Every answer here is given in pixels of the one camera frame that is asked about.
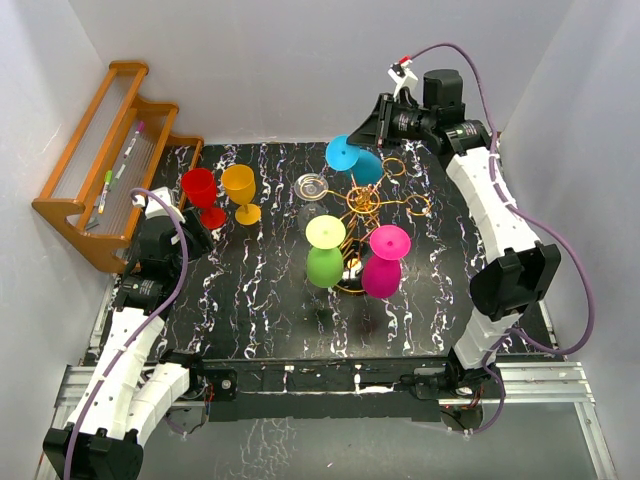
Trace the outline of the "red wine glass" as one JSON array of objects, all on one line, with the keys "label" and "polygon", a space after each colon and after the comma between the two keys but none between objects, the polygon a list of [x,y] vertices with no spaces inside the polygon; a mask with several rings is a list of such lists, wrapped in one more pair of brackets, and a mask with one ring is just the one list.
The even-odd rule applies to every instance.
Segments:
[{"label": "red wine glass", "polygon": [[201,210],[200,220],[207,229],[216,230],[225,223],[225,212],[215,205],[217,183],[210,170],[189,170],[182,176],[181,187],[190,203]]}]

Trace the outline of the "blue wine glass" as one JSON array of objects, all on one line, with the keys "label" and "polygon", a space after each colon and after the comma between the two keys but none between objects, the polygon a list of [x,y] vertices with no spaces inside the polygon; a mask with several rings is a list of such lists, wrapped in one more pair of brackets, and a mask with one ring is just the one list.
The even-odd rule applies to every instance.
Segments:
[{"label": "blue wine glass", "polygon": [[384,176],[381,159],[372,152],[347,143],[347,136],[335,137],[326,147],[325,159],[337,172],[353,175],[357,186],[377,184]]}]

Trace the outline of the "yellow orange wine glass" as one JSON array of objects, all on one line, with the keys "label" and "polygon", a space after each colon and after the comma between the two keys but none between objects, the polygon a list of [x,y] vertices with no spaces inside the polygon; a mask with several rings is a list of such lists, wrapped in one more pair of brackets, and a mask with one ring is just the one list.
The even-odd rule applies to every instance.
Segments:
[{"label": "yellow orange wine glass", "polygon": [[261,219],[261,209],[252,201],[256,194],[253,170],[244,164],[229,166],[221,176],[222,186],[229,199],[238,205],[235,219],[241,225],[253,225]]}]

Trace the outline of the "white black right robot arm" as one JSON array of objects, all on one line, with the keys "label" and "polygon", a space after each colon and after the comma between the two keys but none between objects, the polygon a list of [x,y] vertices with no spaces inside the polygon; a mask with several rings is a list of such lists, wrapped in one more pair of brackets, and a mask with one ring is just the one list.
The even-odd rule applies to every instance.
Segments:
[{"label": "white black right robot arm", "polygon": [[418,78],[407,62],[388,71],[396,87],[379,95],[350,145],[391,149],[404,140],[423,142],[462,194],[484,243],[486,265],[470,281],[473,309],[464,333],[450,349],[443,372],[413,374],[417,390],[449,390],[466,397],[494,375],[491,364],[503,339],[548,291],[561,254],[545,245],[511,209],[509,193],[491,153],[489,131],[470,120],[458,71],[439,69]]}]

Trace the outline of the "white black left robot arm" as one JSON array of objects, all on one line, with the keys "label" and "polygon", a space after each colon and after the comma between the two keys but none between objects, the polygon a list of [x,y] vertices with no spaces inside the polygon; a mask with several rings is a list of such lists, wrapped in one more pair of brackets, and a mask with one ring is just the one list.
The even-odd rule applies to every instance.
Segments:
[{"label": "white black left robot arm", "polygon": [[151,347],[165,326],[191,260],[214,242],[194,208],[171,217],[146,214],[137,251],[123,271],[111,327],[99,362],[62,428],[50,428],[44,453],[61,479],[135,479],[151,433],[179,398],[194,399],[206,387],[195,353],[171,351],[141,378]]}]

